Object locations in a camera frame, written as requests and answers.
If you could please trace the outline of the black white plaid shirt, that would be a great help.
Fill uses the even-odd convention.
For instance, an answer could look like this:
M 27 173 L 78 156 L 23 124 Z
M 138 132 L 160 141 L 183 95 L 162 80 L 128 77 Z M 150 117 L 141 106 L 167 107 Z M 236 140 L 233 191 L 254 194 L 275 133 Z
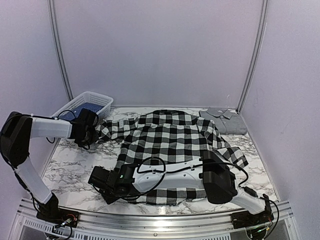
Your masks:
M 216 153 L 239 170 L 248 164 L 242 151 L 224 140 L 214 121 L 179 110 L 156 110 L 135 118 L 107 120 L 96 131 L 100 141 L 122 142 L 114 169 L 149 157 L 159 157 L 167 164 L 188 162 L 206 151 Z M 155 190 L 133 201 L 121 200 L 175 206 L 203 198 L 204 190 L 174 188 Z

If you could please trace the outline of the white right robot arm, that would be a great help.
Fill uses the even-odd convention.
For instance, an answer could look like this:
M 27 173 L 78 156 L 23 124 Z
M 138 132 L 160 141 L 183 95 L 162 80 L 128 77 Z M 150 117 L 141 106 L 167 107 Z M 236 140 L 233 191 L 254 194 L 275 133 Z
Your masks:
M 258 224 L 271 221 L 274 215 L 271 201 L 243 186 L 231 172 L 232 163 L 212 151 L 190 161 L 165 163 L 151 156 L 136 163 L 123 164 L 119 170 L 95 166 L 88 183 L 97 189 L 108 204 L 119 199 L 135 201 L 158 190 L 203 190 L 207 201 L 219 205 L 232 203 L 245 209 L 245 221 Z

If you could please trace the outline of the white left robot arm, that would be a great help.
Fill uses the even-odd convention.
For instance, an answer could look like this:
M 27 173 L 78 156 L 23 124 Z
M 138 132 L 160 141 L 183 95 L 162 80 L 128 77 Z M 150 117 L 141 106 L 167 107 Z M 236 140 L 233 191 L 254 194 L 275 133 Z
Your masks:
M 38 205 L 37 210 L 53 223 L 63 219 L 59 200 L 44 183 L 32 161 L 35 141 L 45 138 L 73 140 L 80 148 L 89 149 L 96 142 L 99 116 L 92 110 L 82 109 L 72 119 L 61 116 L 39 116 L 11 112 L 0 130 L 0 154 L 13 170 L 20 185 Z

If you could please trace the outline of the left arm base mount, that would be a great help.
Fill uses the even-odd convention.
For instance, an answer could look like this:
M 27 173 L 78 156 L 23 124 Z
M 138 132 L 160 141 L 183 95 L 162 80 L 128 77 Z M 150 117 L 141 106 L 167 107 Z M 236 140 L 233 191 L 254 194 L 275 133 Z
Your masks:
M 51 210 L 41 209 L 36 214 L 36 217 L 40 220 L 44 220 L 60 226 L 67 220 L 71 220 L 71 222 L 67 222 L 66 225 L 71 226 L 72 228 L 76 228 L 78 225 L 80 213 L 78 211 L 63 208 Z

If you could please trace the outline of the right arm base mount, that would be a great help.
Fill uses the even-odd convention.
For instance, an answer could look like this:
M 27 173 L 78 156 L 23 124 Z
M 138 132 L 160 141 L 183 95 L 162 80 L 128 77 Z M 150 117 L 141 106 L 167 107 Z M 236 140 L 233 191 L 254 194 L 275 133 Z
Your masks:
M 272 212 L 263 211 L 251 214 L 249 211 L 241 211 L 231 214 L 231 222 L 234 229 L 253 227 L 274 220 Z

